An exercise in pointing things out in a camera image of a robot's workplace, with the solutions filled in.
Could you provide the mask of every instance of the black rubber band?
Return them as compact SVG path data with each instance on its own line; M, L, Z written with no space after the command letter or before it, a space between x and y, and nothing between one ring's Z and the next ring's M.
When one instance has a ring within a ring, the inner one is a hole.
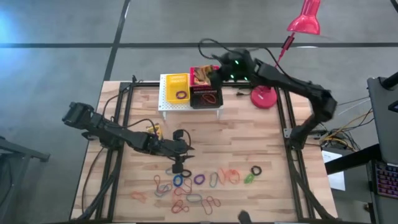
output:
M192 172L191 172L190 170L184 169L184 170L182 171L182 173L181 173L181 176L183 176L183 177L185 177L185 178L190 177L190 176L192 176Z
M253 166L253 167L250 169L250 171L251 171L251 173L252 173L253 175L260 175L260 174L262 173L262 169L261 169L261 167L259 167L259 166Z

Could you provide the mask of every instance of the wooden table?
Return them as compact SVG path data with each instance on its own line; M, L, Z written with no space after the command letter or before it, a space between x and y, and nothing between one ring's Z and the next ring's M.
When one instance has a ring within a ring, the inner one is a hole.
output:
M104 82L98 112L102 112L107 99L118 94L118 89L119 82ZM213 213L206 215L201 203L186 202L183 198L184 205L188 205L190 211L172 213L173 193L162 198L154 195L154 176L160 175L162 183L170 182L172 176L167 175L165 170L171 167L172 161L165 157L140 154L126 145L114 222L237 222L237 215L241 210L248 211L254 222L297 220L276 106L269 110L257 109L248 97L236 97L236 89L223 88L224 112L220 120L217 120L213 111L198 111L169 113L167 121L164 122L157 111L158 94L156 87L136 87L129 123L150 118L160 124L165 138L169 139L176 129L188 130L192 136L192 147L195 148L189 153L195 157L184 163L185 168L192 171L192 178L197 174L206 175L203 185L193 185L193 194L218 198L221 207L213 206ZM291 98L297 124L300 124L311 113L308 100L295 94L291 94ZM116 99L109 103L105 113L108 119L114 114L115 105ZM148 125L149 123L140 123L131 130L143 131ZM71 218L81 214L82 185L100 149L99 142L89 143ZM88 181L85 207L90 204L100 188L105 151L100 155ZM319 147L306 146L303 156L312 192L328 212L337 217ZM261 166L262 174L256 177L252 184L244 184L243 179L254 165ZM211 188L209 174L219 168L238 170L240 183L234 185L226 181L224 185L218 183L215 188ZM146 202L134 200L131 197L133 191L144 192ZM305 210L302 192L300 197ZM107 201L104 210L108 210Z

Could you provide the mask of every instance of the concrete floor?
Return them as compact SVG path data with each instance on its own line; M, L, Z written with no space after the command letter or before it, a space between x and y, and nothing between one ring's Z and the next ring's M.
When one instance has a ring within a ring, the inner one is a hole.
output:
M48 163L30 164L15 223L68 219L87 141L79 131L65 126L61 118L71 101L96 106L109 56L116 57L113 67L108 67L110 80L130 80L132 74L139 79L158 80L160 73L186 72L192 65L209 63L195 47L119 49L112 54L110 45L8 45L113 43L124 3L125 0L0 1L0 135L51 153ZM211 37L220 42L283 43L289 34L286 27L300 8L301 1L293 0L131 0L120 41L194 43ZM390 1L323 0L318 19L322 35L299 34L295 42L336 45L291 48L281 65L293 77L319 83L344 102L368 95L367 78L386 77L398 70L398 44L367 45L397 42L398 13ZM338 47L344 43L364 44ZM271 50L277 54L280 49ZM205 49L205 53L210 52L223 51ZM265 51L254 52L253 56L271 63ZM350 106L339 107L336 113ZM339 127L369 109L370 103L364 103L335 116L326 126ZM377 143L373 123L352 133L361 147ZM340 218L369 222L360 202L341 197L335 200Z

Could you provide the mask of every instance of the lamp shade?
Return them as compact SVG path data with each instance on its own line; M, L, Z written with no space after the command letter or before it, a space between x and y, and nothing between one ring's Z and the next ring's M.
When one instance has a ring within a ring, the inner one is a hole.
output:
M300 15L287 27L288 31L319 35L321 27L317 19L317 12L321 0L304 0Z

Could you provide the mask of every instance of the keyboard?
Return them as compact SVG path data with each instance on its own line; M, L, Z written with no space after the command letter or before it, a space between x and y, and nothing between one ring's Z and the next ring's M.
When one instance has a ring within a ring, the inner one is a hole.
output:
M377 194L398 198L398 167L376 163Z

